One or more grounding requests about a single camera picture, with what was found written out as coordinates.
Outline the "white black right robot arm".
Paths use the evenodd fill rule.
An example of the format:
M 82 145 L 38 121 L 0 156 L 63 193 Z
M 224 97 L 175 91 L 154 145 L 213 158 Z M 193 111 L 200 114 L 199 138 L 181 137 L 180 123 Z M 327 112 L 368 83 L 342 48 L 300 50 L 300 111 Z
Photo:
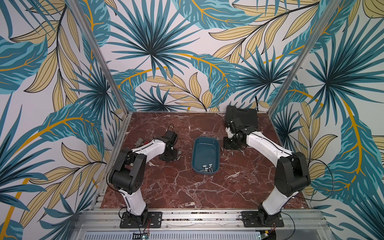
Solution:
M 244 125 L 239 118 L 226 122 L 225 147 L 250 147 L 266 157 L 276 168 L 275 187 L 259 206 L 265 217 L 277 216 L 285 204 L 311 184 L 308 161 L 301 152 L 287 150 L 257 131 Z

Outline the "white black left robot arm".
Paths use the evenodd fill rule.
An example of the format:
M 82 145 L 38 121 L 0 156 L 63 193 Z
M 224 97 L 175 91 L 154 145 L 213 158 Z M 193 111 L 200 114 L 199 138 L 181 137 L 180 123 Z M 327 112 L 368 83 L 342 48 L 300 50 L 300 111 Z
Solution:
M 107 184 L 123 196 L 128 213 L 138 217 L 145 215 L 148 209 L 142 197 L 141 185 L 146 163 L 155 157 L 164 162 L 177 160 L 176 142 L 177 139 L 159 138 L 140 148 L 121 151 L 120 159 L 108 173 Z

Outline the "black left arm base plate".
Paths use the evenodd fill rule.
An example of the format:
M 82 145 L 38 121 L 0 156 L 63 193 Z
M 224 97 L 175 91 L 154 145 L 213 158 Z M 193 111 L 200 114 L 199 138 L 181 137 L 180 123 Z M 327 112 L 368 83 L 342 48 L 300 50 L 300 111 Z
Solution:
M 124 212 L 121 217 L 121 229 L 159 229 L 162 225 L 162 212 L 144 211 L 140 216 L 136 216 L 129 212 Z

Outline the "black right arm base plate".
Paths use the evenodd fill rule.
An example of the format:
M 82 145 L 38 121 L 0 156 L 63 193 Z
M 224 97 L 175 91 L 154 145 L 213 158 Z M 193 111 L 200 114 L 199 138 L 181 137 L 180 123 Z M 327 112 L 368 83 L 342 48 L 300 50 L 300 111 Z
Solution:
M 285 226 L 281 214 L 268 215 L 259 211 L 243 211 L 241 217 L 245 228 L 282 228 Z

